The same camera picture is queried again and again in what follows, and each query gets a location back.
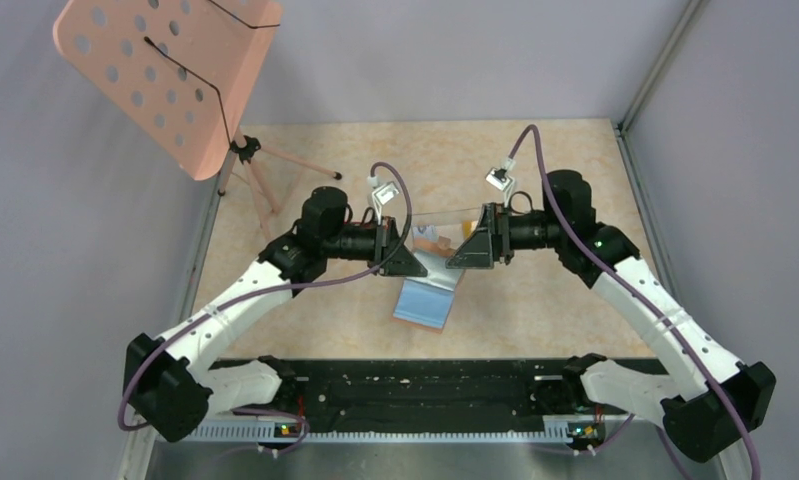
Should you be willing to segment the brown leather card holder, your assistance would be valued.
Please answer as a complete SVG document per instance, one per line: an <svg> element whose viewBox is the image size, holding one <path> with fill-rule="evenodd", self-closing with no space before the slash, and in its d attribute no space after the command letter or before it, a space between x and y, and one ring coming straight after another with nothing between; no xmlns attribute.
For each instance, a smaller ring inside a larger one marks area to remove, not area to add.
<svg viewBox="0 0 799 480"><path fill-rule="evenodd" d="M405 278L393 310L393 318L418 328L441 333L455 301L464 271L448 269L450 257L412 250L426 267L426 277Z"/></svg>

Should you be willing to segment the clear acrylic card box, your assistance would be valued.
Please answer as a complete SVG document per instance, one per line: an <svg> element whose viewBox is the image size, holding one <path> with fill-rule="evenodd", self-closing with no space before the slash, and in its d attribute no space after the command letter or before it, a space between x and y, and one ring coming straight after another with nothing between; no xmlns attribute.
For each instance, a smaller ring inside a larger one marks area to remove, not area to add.
<svg viewBox="0 0 799 480"><path fill-rule="evenodd" d="M479 207L414 214L408 245L412 250L421 250L441 257L449 257L466 240L463 235L462 224L468 221L478 222L480 214L481 209ZM439 240L437 242L430 242L425 239L415 240L412 229L417 225L435 225Z"/></svg>

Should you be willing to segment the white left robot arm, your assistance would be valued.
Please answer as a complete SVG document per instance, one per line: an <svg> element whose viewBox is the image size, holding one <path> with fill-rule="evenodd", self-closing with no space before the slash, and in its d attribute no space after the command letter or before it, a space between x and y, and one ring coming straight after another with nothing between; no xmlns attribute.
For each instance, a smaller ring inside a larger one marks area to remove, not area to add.
<svg viewBox="0 0 799 480"><path fill-rule="evenodd" d="M359 222L347 214L346 193L316 188L291 229L270 241L246 271L199 313L157 336L142 333L126 348L123 398L118 424L132 407L139 428L152 428L169 442L192 434L209 415L262 404L283 413L294 404L295 386L281 370L261 360L214 368L243 333L305 289L330 286L323 279L331 259L363 261L366 273L424 277L427 269L406 247L410 230L399 230L384 206L405 188L390 181L372 189L371 215Z"/></svg>

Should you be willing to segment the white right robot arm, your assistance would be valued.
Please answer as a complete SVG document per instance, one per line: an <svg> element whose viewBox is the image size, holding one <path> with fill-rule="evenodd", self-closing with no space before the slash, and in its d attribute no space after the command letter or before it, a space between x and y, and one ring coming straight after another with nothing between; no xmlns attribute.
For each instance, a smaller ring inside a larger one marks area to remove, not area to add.
<svg viewBox="0 0 799 480"><path fill-rule="evenodd" d="M653 275L618 228L597 221L592 189L573 170L547 177L543 207L517 213L483 206L477 227L448 258L450 269L491 269L519 250L553 250L628 322L664 368L646 374L599 354L573 357L561 397L575 412L604 404L656 425L689 459L705 463L757 429L776 386L763 362L747 364L707 334Z"/></svg>

